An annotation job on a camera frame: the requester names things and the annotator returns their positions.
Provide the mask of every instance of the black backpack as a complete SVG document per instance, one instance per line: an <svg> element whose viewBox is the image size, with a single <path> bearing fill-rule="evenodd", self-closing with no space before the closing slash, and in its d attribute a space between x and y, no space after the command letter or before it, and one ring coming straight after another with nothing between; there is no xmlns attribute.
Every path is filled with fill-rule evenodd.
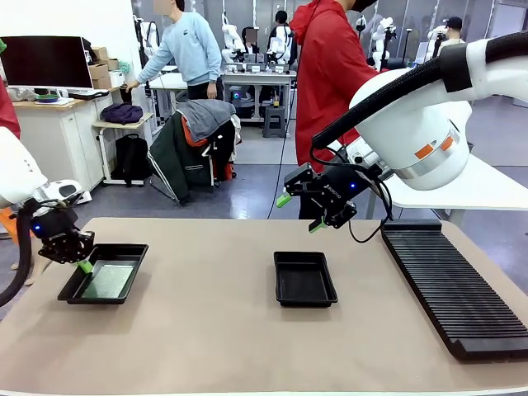
<svg viewBox="0 0 528 396"><path fill-rule="evenodd" d="M115 141L117 165L112 172L112 179L124 180L128 187L133 180L144 180L152 176L147 152L149 147L138 134L128 134Z"/></svg>

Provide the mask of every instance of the beige tabletop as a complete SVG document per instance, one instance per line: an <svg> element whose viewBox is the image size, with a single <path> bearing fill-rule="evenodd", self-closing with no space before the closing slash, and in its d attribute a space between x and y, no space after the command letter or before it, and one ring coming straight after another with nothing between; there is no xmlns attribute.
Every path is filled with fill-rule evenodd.
<svg viewBox="0 0 528 396"><path fill-rule="evenodd" d="M356 221L359 236L375 221ZM121 306L56 297L52 265L0 323L0 389L41 394L469 391L528 385L528 362L460 364L380 236L294 220L94 219L98 243L150 246ZM454 225L444 233L528 323L528 299ZM339 296L282 309L274 251L320 251Z"/></svg>
<svg viewBox="0 0 528 396"><path fill-rule="evenodd" d="M117 91L119 88L111 88L108 90L108 92L112 93L114 91ZM68 111L73 109L74 107L80 106L83 103L87 103L89 101L85 101L83 99L73 99L71 102L66 103L65 105L54 105L54 104L45 104L45 103L38 103L36 101L14 101L13 105L15 109L25 109L25 110L53 110L53 111Z"/></svg>

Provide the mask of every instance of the red hoodie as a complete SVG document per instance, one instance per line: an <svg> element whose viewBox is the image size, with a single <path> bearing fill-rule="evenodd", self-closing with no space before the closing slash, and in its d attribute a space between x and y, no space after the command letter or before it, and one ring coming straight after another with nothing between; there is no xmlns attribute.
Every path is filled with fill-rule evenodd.
<svg viewBox="0 0 528 396"><path fill-rule="evenodd" d="M323 166L309 155L312 137L347 112L358 89L377 72L366 64L343 7L335 0L320 0L314 14L317 2L299 7L290 27L302 45L297 77L297 163L311 163L321 172ZM357 137L356 130L351 130L342 143L349 144ZM332 157L327 150L315 153L324 160Z"/></svg>
<svg viewBox="0 0 528 396"><path fill-rule="evenodd" d="M8 128L15 136L20 138L20 126L18 124L15 108L7 95L7 90L3 86L3 81L0 78L0 126Z"/></svg>

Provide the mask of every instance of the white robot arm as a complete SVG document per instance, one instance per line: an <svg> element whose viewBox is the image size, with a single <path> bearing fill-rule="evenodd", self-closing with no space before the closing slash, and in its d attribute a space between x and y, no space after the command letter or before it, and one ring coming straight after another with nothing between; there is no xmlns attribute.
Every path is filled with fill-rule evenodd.
<svg viewBox="0 0 528 396"><path fill-rule="evenodd" d="M245 51L244 43L237 33L237 27L230 25L228 18L222 14L222 32L224 33L224 41L226 49L222 49L222 56L227 64L234 63L237 53Z"/></svg>
<svg viewBox="0 0 528 396"><path fill-rule="evenodd" d="M354 96L351 109L312 139L313 160L329 166L319 175L309 164L292 172L279 204L310 194L326 210L310 229L339 228L356 214L351 200L372 186L379 189L393 173L415 190L445 186L469 159L466 101L493 94L528 100L528 32L446 47L411 71L372 78ZM361 137L332 163L317 159L315 150L355 127Z"/></svg>
<svg viewBox="0 0 528 396"><path fill-rule="evenodd" d="M431 60L432 58L435 58L438 55L440 45L442 41L446 40L446 35L447 26L445 25L437 26L435 29L433 29L427 34L427 39L429 40L429 43L427 44L426 60Z"/></svg>
<svg viewBox="0 0 528 396"><path fill-rule="evenodd" d="M356 22L356 30L359 33L359 36L361 37L361 32L366 29L366 18L364 15L360 17L360 19Z"/></svg>
<svg viewBox="0 0 528 396"><path fill-rule="evenodd" d="M93 233L75 227L71 209L82 196L76 181L49 183L35 159L7 128L0 127L0 209L19 205L16 231L20 248L18 270L0 293L0 306L24 285L31 268L31 237L42 240L41 256L56 262L79 262L92 251Z"/></svg>
<svg viewBox="0 0 528 396"><path fill-rule="evenodd" d="M372 35L372 40L376 43L376 51L372 54L375 61L376 70L382 69L383 61L390 58L390 52L387 50L387 44L396 36L396 26L394 26L393 18L385 18L379 21L378 29Z"/></svg>

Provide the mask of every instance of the jacket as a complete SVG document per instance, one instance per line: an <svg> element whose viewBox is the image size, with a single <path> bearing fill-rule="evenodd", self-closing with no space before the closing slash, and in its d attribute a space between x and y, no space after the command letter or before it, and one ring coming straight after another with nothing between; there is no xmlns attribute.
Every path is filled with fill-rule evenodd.
<svg viewBox="0 0 528 396"><path fill-rule="evenodd" d="M0 126L8 128L15 136L20 138L20 125L18 124L15 107L11 103L7 90L0 78Z"/></svg>
<svg viewBox="0 0 528 396"><path fill-rule="evenodd" d="M176 112L158 133L150 147L148 159L153 172L173 193L180 204L189 199L193 186L214 185L210 158L202 157L204 148L192 148L187 144L182 126L182 114Z"/></svg>
<svg viewBox="0 0 528 396"><path fill-rule="evenodd" d="M342 6L334 0L320 0L314 13L316 4L313 0L299 7L290 27L303 48L297 72L297 162L311 163L321 172L323 166L309 155L312 137L347 112L356 92L377 72L366 64L359 38ZM351 130L342 143L349 144L357 137L356 130ZM315 151L315 155L324 160L333 156L327 150Z"/></svg>
<svg viewBox="0 0 528 396"><path fill-rule="evenodd" d="M209 138L236 113L231 103L215 99L183 101L178 103L177 111L187 118L193 142Z"/></svg>

